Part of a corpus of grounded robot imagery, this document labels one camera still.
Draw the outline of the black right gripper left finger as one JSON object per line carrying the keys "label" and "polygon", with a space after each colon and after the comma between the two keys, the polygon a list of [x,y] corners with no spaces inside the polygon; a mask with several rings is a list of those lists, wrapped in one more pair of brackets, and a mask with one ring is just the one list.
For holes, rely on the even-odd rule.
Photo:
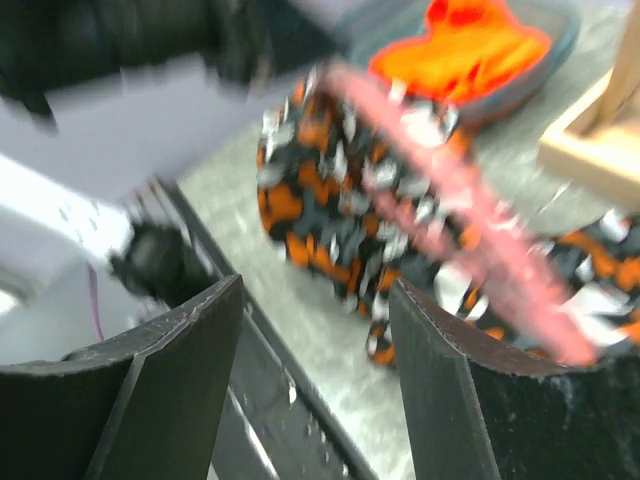
{"label": "black right gripper left finger", "polygon": [[57,362],[1,370],[5,479],[203,479],[243,318],[232,275]]}

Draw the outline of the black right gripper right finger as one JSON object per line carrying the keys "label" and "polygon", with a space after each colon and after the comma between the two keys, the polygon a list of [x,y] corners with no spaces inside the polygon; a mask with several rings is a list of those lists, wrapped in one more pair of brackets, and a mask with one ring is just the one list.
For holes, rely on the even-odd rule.
{"label": "black right gripper right finger", "polygon": [[400,280],[390,319],[419,479],[638,477],[637,353],[566,368],[488,336]]}

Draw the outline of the pink hanger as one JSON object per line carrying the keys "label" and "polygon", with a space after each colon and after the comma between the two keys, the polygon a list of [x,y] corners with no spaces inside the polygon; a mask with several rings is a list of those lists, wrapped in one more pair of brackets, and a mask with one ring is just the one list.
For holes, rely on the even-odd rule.
{"label": "pink hanger", "polygon": [[510,207],[483,182],[470,161],[468,137],[456,127],[455,109],[409,103],[375,79],[343,63],[329,63],[318,90],[354,109],[384,136],[416,177],[429,183],[440,212],[460,227],[465,245],[408,207],[397,204],[372,170],[363,185],[377,208],[415,241],[417,248],[451,260],[480,286],[490,307],[564,365],[595,363],[598,352],[566,307],[567,291]]}

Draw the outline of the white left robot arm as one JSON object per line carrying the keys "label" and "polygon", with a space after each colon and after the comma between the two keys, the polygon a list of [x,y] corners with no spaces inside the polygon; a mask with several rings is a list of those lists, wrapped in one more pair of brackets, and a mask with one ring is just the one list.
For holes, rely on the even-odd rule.
{"label": "white left robot arm", "polygon": [[177,307],[216,278],[176,226],[117,198],[194,140],[203,73],[240,99],[344,52],[313,1],[5,1],[1,309],[73,258]]}

